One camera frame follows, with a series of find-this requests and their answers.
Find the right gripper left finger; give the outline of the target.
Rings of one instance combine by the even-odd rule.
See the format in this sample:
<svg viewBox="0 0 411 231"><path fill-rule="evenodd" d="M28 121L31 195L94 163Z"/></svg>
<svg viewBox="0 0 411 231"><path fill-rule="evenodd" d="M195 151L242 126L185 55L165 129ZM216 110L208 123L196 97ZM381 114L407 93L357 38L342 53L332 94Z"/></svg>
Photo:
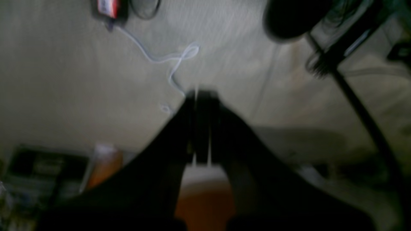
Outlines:
<svg viewBox="0 0 411 231"><path fill-rule="evenodd" d="M126 167L46 211L37 231L186 231L175 218L182 176L193 160L195 93Z"/></svg>

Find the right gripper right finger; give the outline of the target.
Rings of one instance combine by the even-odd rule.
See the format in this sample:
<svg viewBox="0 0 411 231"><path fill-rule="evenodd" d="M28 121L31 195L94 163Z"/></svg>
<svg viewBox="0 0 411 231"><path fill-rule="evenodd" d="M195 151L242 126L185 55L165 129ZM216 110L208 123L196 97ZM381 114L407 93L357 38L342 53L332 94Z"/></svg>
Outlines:
<svg viewBox="0 0 411 231"><path fill-rule="evenodd" d="M374 231L373 220L304 180L217 93L197 94L197 161L219 164L236 214L228 231Z"/></svg>

